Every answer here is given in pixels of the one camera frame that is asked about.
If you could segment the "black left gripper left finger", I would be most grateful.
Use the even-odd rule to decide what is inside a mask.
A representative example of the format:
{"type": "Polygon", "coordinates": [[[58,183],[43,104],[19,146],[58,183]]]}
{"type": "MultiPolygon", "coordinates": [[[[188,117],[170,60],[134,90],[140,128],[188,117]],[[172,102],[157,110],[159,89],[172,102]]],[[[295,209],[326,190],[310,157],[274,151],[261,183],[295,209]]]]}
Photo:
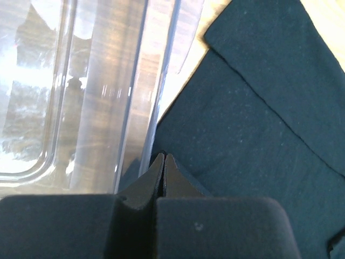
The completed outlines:
{"type": "Polygon", "coordinates": [[[159,154],[117,194],[1,199],[1,258],[152,258],[163,167],[159,154]]]}

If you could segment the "black t-shirt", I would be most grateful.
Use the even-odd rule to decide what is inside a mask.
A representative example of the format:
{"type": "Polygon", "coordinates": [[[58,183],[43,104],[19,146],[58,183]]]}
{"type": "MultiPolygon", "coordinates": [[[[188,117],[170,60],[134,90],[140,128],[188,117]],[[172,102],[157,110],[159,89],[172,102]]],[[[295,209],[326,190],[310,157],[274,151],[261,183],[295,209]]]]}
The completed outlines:
{"type": "Polygon", "coordinates": [[[303,258],[344,258],[344,72],[300,1],[232,1],[156,129],[214,196],[266,196],[303,258]]]}

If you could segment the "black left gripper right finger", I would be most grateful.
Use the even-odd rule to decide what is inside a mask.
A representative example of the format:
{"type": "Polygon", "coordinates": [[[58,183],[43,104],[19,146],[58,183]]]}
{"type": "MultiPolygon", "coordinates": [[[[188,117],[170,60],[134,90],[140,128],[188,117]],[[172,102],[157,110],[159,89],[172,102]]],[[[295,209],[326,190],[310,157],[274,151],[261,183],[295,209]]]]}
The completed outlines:
{"type": "Polygon", "coordinates": [[[158,258],[300,258],[288,216],[267,197],[205,196],[167,155],[156,202],[158,258]]]}

